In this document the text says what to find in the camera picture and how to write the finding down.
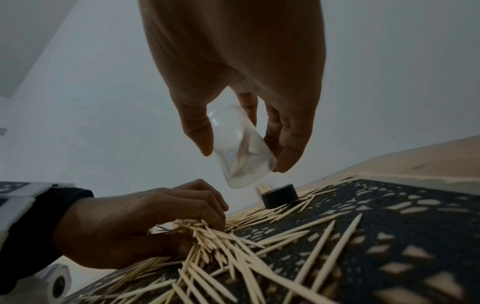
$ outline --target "hand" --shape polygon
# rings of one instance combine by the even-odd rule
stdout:
[[[207,104],[225,87],[251,121],[265,101],[265,141],[288,171],[313,130],[325,65],[319,0],[139,0],[147,41],[183,130],[213,150]]]
[[[180,234],[148,234],[157,224],[177,219],[205,220],[223,230],[228,205],[203,180],[174,189],[84,198],[63,216],[53,232],[53,246],[90,268],[118,269],[154,256],[186,257],[192,242]]]

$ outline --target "clear plastic cup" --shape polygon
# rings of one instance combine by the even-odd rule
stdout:
[[[239,106],[208,114],[213,129],[213,152],[230,188],[242,188],[269,174],[277,160]]]

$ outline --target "dark sleeve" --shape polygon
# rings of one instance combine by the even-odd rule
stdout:
[[[61,257],[50,243],[65,212],[79,199],[93,197],[89,190],[52,188],[39,195],[16,222],[0,251],[0,294],[15,288],[18,279],[30,276]]]

